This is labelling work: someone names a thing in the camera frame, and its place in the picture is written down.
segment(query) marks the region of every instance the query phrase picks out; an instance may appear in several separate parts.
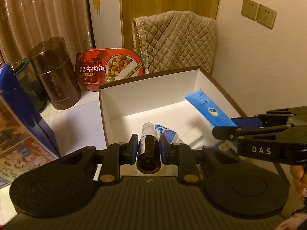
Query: human hand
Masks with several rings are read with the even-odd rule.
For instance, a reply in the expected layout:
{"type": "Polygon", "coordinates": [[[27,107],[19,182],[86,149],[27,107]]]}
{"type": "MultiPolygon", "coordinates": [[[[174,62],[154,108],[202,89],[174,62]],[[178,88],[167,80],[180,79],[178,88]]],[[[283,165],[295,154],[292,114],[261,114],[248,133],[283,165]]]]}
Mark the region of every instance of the human hand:
{"type": "Polygon", "coordinates": [[[304,167],[301,165],[290,166],[290,173],[293,176],[295,190],[303,195],[307,188],[307,172],[304,173],[304,167]]]}

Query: beef rice package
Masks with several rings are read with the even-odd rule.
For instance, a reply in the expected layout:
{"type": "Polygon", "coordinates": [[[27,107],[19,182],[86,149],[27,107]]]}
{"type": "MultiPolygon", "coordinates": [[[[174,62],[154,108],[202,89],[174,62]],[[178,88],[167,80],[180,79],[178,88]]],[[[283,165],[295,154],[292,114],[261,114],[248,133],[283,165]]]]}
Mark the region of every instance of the beef rice package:
{"type": "Polygon", "coordinates": [[[140,57],[124,47],[90,49],[77,54],[76,75],[82,86],[97,92],[99,84],[144,74],[140,57]]]}
{"type": "Polygon", "coordinates": [[[53,131],[5,64],[0,69],[0,188],[57,158],[53,131]]]}

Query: quilted chair cover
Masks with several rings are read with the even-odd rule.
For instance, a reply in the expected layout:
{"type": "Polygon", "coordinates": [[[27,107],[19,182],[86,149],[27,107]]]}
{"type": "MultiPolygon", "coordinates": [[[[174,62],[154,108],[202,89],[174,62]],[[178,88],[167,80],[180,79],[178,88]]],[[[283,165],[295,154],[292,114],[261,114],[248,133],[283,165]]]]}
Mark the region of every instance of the quilted chair cover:
{"type": "Polygon", "coordinates": [[[134,51],[138,38],[142,61],[151,73],[190,66],[211,72],[217,38],[212,18],[191,11],[142,16],[133,19],[132,36],[134,51]]]}

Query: bottle label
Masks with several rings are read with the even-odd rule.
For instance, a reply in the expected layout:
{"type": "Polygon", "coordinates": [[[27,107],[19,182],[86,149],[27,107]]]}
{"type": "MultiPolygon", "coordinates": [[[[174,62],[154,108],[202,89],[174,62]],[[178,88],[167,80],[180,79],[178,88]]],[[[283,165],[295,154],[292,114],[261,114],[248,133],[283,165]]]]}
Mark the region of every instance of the bottle label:
{"type": "Polygon", "coordinates": [[[145,139],[146,136],[142,137],[139,143],[138,156],[145,153],[145,139]]]}

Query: beige curtain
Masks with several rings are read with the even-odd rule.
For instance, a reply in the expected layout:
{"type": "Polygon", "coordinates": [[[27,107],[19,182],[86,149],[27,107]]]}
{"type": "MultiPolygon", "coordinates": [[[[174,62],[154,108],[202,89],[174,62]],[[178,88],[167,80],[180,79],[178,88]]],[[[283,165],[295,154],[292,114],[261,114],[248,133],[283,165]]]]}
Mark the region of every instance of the beige curtain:
{"type": "Polygon", "coordinates": [[[75,56],[93,46],[87,0],[1,0],[0,62],[29,56],[38,43],[62,36],[75,56]]]}

